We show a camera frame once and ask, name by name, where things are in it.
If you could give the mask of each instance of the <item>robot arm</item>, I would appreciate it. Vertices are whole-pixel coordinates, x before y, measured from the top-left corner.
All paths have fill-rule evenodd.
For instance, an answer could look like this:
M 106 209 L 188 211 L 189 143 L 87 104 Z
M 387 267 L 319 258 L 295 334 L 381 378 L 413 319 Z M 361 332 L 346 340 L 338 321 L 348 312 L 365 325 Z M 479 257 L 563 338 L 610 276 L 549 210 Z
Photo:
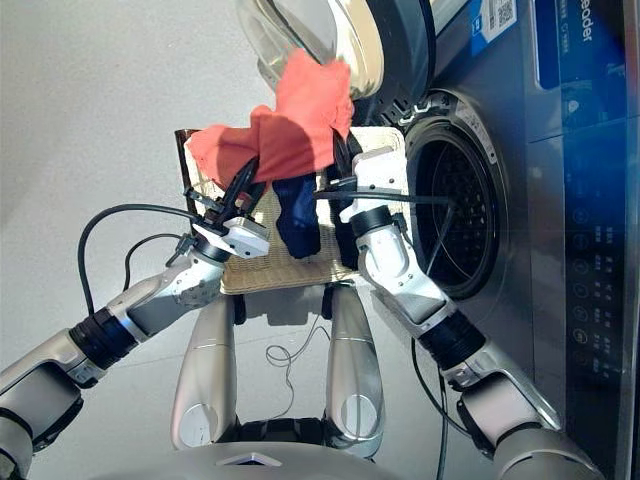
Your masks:
M 183 237 L 178 252 L 184 257 L 0 374 L 0 479 L 26 476 L 33 453 L 50 445 L 80 412 L 80 389 L 93 387 L 109 367 L 185 313 L 211 303 L 232 254 L 267 254 L 266 229 L 249 216 L 255 198 L 249 194 L 249 207 L 236 207 L 256 167 L 257 159 L 247 164 L 222 200 L 187 192 L 208 202 L 208 209 L 192 225 L 195 234 Z M 258 187 L 256 198 L 262 191 Z
M 376 185 L 370 175 L 389 164 L 386 153 L 354 159 L 359 190 L 400 193 Z M 603 478 L 560 432 L 557 413 L 533 382 L 421 271 L 386 203 L 356 199 L 341 213 L 357 238 L 359 271 L 375 287 L 374 295 L 429 351 L 449 385 L 462 392 L 460 417 L 476 446 L 493 456 L 498 478 Z
M 80 389 L 94 386 L 138 344 L 210 303 L 223 272 L 222 261 L 193 248 L 179 265 L 137 283 L 4 370 L 0 455 L 5 462 L 11 460 L 26 476 L 32 453 L 50 445 L 79 413 Z M 4 478 L 6 472 L 0 472 Z

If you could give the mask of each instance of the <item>sticker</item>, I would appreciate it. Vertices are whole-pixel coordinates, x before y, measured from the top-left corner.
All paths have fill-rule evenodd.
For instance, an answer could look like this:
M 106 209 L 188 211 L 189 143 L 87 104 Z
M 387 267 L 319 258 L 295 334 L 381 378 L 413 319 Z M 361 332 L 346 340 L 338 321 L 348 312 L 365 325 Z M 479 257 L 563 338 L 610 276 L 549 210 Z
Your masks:
M 487 152 L 489 163 L 491 165 L 495 165 L 498 162 L 496 150 L 493 148 L 487 129 L 482 125 L 482 122 L 476 112 L 474 112 L 466 103 L 458 101 L 455 114 L 460 120 L 466 123 L 471 130 L 473 130 L 473 133 L 476 134 L 476 137 L 478 137 L 478 140 L 480 140 L 484 150 Z
M 516 0 L 472 0 L 471 53 L 480 53 L 517 19 Z

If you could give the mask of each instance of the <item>washing machine door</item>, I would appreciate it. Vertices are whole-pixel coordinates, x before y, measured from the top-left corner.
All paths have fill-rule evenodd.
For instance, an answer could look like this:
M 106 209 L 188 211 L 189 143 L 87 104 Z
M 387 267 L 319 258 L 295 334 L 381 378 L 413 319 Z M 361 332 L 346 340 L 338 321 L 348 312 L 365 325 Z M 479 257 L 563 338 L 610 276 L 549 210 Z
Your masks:
M 435 66 L 428 0 L 236 0 L 258 68 L 275 86 L 294 48 L 351 68 L 354 125 L 394 125 L 426 95 Z

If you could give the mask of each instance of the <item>control panel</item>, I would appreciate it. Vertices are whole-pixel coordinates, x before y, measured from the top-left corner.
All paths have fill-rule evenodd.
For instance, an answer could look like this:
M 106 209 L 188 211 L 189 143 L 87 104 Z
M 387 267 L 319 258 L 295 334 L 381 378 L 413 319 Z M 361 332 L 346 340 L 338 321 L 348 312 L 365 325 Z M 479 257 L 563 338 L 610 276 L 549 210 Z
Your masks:
M 566 428 L 614 478 L 620 415 L 627 122 L 621 0 L 556 2 L 562 97 Z

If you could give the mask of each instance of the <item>blue label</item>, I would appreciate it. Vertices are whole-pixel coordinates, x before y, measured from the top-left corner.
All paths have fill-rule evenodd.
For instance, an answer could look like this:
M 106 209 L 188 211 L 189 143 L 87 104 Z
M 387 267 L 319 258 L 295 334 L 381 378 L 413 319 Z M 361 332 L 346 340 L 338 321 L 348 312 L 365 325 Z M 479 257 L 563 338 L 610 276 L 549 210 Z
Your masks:
M 515 0 L 472 0 L 471 53 L 476 55 L 518 20 Z

